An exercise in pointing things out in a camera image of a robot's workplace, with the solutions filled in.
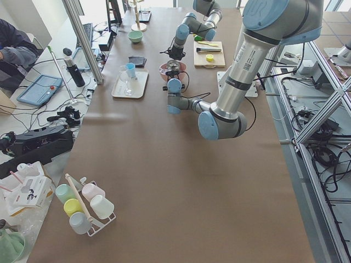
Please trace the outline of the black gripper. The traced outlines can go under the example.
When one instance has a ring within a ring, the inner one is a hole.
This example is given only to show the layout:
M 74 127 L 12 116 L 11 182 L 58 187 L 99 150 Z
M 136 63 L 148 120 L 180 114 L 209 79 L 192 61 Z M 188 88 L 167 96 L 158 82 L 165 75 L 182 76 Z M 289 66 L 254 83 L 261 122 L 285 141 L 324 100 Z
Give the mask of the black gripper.
M 176 78 L 179 79 L 180 71 L 177 70 L 170 70 L 166 72 L 166 76 L 168 79 Z
M 186 53 L 183 52 L 183 48 L 177 48 L 177 47 L 168 48 L 167 54 L 173 60 L 181 60 L 186 55 Z

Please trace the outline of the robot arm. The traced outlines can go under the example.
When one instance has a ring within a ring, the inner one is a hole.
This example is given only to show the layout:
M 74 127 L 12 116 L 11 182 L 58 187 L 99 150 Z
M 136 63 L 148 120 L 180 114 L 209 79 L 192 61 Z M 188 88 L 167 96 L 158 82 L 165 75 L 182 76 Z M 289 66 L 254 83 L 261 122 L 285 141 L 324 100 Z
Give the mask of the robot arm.
M 179 114 L 193 110 L 199 114 L 198 128 L 207 140 L 235 138 L 247 127 L 238 111 L 269 50 L 277 45 L 310 42 L 321 33 L 322 1 L 248 1 L 243 12 L 241 31 L 232 66 L 217 101 L 181 95 L 177 78 L 167 83 L 167 110 Z
M 217 23 L 222 19 L 222 9 L 216 1 L 193 1 L 193 9 L 207 17 L 205 22 L 200 22 L 194 13 L 187 13 L 181 24 L 176 29 L 172 46 L 165 51 L 173 60 L 180 61 L 185 57 L 183 52 L 186 39 L 194 33 L 206 41 L 212 41 L 216 34 Z

